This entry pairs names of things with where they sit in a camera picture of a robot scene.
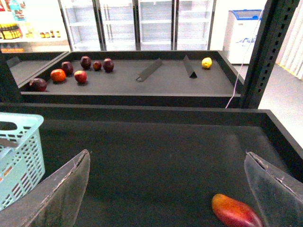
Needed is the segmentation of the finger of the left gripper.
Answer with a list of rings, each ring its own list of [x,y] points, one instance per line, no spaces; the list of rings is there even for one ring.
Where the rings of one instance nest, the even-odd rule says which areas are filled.
[[[13,141],[10,141],[10,140],[7,140],[5,138],[0,138],[0,145],[5,146],[5,147],[11,147],[11,148],[17,148],[18,147],[17,143],[15,143]]]

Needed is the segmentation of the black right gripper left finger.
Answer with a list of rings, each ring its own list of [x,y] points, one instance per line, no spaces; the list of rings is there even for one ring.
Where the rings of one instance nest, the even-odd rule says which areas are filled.
[[[74,226],[90,171],[85,149],[44,179],[31,192],[0,212],[2,227]]]

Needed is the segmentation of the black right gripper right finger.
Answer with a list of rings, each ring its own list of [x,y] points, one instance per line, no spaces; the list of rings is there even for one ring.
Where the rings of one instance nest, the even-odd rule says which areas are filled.
[[[303,225],[303,183],[253,152],[244,169],[251,192],[267,227]]]

